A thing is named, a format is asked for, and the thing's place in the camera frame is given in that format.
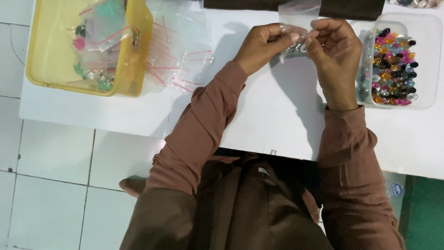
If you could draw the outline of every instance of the dark brown fabric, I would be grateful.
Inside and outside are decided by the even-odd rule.
[[[278,11],[289,0],[204,0],[205,8]],[[322,0],[319,16],[352,20],[376,20],[385,0]]]
[[[403,250],[365,110],[325,110],[319,150],[322,218],[313,196],[257,154],[211,156],[246,75],[229,62],[192,97],[154,157],[121,250]]]

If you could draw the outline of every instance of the person's right hand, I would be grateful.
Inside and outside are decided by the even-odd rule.
[[[313,21],[312,26],[319,35],[307,38],[305,45],[316,65],[328,108],[357,109],[355,78],[362,53],[361,41],[345,20],[321,19]]]

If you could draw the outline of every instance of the person's left hand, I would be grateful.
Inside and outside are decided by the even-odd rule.
[[[233,59],[250,76],[265,66],[271,58],[295,44],[298,33],[281,37],[280,24],[254,26],[244,40],[238,54]]]

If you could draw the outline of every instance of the yellow plastic container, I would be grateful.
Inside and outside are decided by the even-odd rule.
[[[79,13],[94,1],[37,0],[26,76],[38,86],[103,97],[137,97],[142,91],[153,16],[143,0],[128,0],[126,16],[133,36],[121,42],[112,89],[99,90],[95,80],[83,80],[75,73],[77,57],[66,30],[70,24],[81,24]]]

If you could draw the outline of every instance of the fingernail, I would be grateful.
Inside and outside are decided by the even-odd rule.
[[[305,45],[306,45],[306,46],[309,46],[309,45],[311,44],[311,42],[312,42],[311,37],[308,37],[308,38],[305,40]]]
[[[296,43],[299,40],[299,34],[298,33],[291,33],[291,40]]]

